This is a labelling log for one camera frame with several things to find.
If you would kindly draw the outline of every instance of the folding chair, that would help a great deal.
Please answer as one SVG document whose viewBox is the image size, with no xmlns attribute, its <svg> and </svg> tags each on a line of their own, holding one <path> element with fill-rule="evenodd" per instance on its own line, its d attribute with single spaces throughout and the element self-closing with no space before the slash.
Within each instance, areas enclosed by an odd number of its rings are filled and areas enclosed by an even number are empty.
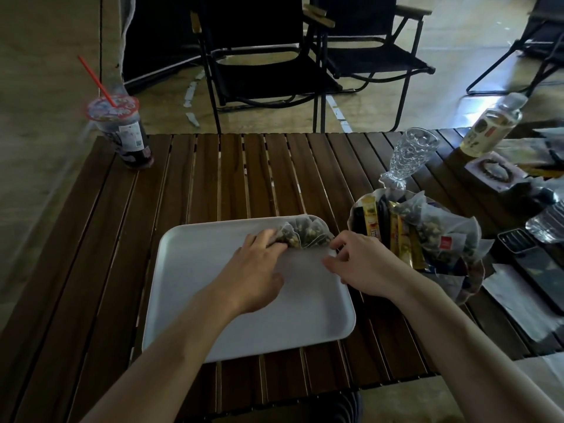
<svg viewBox="0 0 564 423">
<path fill-rule="evenodd" d="M 286 108 L 314 100 L 313 131 L 318 122 L 321 97 L 321 132 L 325 131 L 325 96 L 342 89 L 327 73 L 327 30 L 335 23 L 302 8 L 302 0 L 199 0 L 191 12 L 194 33 L 199 36 L 218 134 L 219 104 L 240 102 L 260 108 Z M 308 24 L 303 34 L 303 22 Z M 313 40 L 321 41 L 316 59 L 309 56 Z M 218 60 L 228 55 L 296 51 L 295 58 L 265 65 L 228 65 Z M 294 100 L 296 95 L 304 97 Z M 281 101 L 260 99 L 288 98 Z"/>
<path fill-rule="evenodd" d="M 549 12 L 532 12 L 530 18 L 537 20 L 538 23 L 533 26 L 528 32 L 525 31 L 523 36 L 515 40 L 509 50 L 505 52 L 497 61 L 494 62 L 484 73 L 476 78 L 476 80 L 466 88 L 466 93 L 469 96 L 487 96 L 487 95 L 507 95 L 511 92 L 524 93 L 528 98 L 531 97 L 535 88 L 546 78 L 550 77 L 560 68 L 564 68 L 564 46 L 562 41 L 564 39 L 564 15 L 552 14 Z M 555 38 L 553 44 L 549 47 L 543 43 L 530 42 L 536 34 L 538 34 L 545 26 L 557 27 L 559 34 Z M 542 59 L 539 70 L 536 72 L 531 83 L 520 90 L 471 90 L 476 84 L 481 82 L 485 76 L 490 74 L 497 66 L 505 61 L 516 51 L 524 51 L 527 55 Z"/>
<path fill-rule="evenodd" d="M 402 117 L 409 79 L 415 74 L 434 74 L 435 69 L 416 57 L 419 38 L 423 29 L 423 18 L 431 11 L 407 6 L 396 6 L 397 0 L 310 0 L 310 3 L 327 12 L 335 20 L 335 28 L 329 30 L 329 42 L 380 42 L 378 47 L 328 48 L 327 67 L 334 78 L 353 77 L 364 82 L 355 89 L 338 93 L 356 93 L 369 83 L 388 83 L 404 79 L 394 127 L 397 129 Z M 395 32 L 394 16 L 403 19 Z M 417 21 L 417 31 L 411 52 L 395 44 L 399 33 L 409 19 Z M 373 78 L 376 73 L 405 71 L 390 78 Z"/>
</svg>

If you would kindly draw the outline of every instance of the wooden armrest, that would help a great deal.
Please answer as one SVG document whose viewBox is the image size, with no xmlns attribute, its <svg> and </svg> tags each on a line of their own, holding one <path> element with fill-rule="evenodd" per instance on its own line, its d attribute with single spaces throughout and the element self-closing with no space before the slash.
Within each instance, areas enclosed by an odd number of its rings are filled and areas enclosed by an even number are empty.
<svg viewBox="0 0 564 423">
<path fill-rule="evenodd" d="M 398 16 L 408 17 L 410 19 L 415 19 L 415 20 L 420 21 L 425 16 L 428 16 L 429 14 L 433 13 L 433 11 L 432 10 L 418 9 L 417 7 L 407 7 L 407 6 L 397 5 L 395 7 L 395 13 Z"/>
<path fill-rule="evenodd" d="M 326 17 L 322 17 L 322 16 L 318 16 L 315 13 L 304 9 L 303 10 L 303 15 L 308 18 L 311 19 L 314 22 L 317 22 L 318 24 L 326 27 L 326 28 L 335 28 L 335 21 L 332 21 L 329 18 Z"/>
<path fill-rule="evenodd" d="M 555 22 L 557 24 L 564 23 L 564 14 L 562 13 L 552 13 L 552 12 L 531 12 L 532 19 L 538 19 L 540 21 Z"/>
<path fill-rule="evenodd" d="M 325 17 L 327 16 L 327 11 L 320 9 L 317 6 L 312 6 L 311 4 L 304 4 L 303 8 L 309 10 L 311 13 L 316 14 L 317 16 Z"/>
<path fill-rule="evenodd" d="M 200 25 L 200 18 L 198 17 L 198 14 L 190 11 L 190 21 L 192 22 L 192 31 L 194 34 L 201 34 L 202 26 Z"/>
</svg>

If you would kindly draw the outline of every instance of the plastic tray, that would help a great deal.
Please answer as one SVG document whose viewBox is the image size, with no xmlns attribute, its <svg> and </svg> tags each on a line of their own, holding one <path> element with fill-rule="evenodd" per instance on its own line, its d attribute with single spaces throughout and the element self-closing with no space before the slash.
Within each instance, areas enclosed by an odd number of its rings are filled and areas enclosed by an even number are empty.
<svg viewBox="0 0 564 423">
<path fill-rule="evenodd" d="M 159 243 L 143 349 L 209 284 L 248 233 L 276 228 L 295 217 L 253 218 L 189 224 L 166 232 Z M 321 259 L 327 246 L 288 249 L 275 271 L 284 275 L 280 295 L 255 313 L 233 320 L 215 341 L 206 362 L 299 348 L 347 337 L 356 315 L 346 285 Z"/>
</svg>

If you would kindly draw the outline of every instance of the slatted table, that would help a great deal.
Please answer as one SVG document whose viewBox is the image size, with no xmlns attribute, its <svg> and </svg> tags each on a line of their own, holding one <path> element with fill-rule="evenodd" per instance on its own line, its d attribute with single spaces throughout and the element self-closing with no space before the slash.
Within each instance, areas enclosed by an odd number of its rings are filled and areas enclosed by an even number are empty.
<svg viewBox="0 0 564 423">
<path fill-rule="evenodd" d="M 485 236 L 521 225 L 525 214 L 464 170 L 467 158 L 456 150 L 464 132 L 439 130 L 440 148 L 408 188 L 476 216 Z M 307 212 L 336 234 L 353 202 L 380 186 L 400 136 L 153 135 L 155 163 L 140 172 L 99 138 L 0 337 L 0 421 L 75 423 L 139 356 L 156 251 L 168 229 Z M 178 418 L 437 373 L 391 302 L 351 296 L 357 323 L 348 338 L 205 364 Z M 562 349 L 559 334 L 530 341 L 484 291 L 462 309 L 512 359 Z"/>
</svg>

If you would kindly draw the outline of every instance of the glass base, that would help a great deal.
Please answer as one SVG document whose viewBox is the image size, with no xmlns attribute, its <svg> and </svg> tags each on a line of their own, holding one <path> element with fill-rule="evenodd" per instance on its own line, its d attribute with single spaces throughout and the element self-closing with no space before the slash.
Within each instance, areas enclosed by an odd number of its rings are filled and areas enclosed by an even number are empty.
<svg viewBox="0 0 564 423">
<path fill-rule="evenodd" d="M 396 190 L 405 190 L 407 186 L 405 179 L 397 179 L 395 177 L 392 177 L 390 172 L 385 172 L 384 174 L 380 175 L 378 182 L 380 184 L 383 184 L 385 188 L 395 188 Z"/>
</svg>

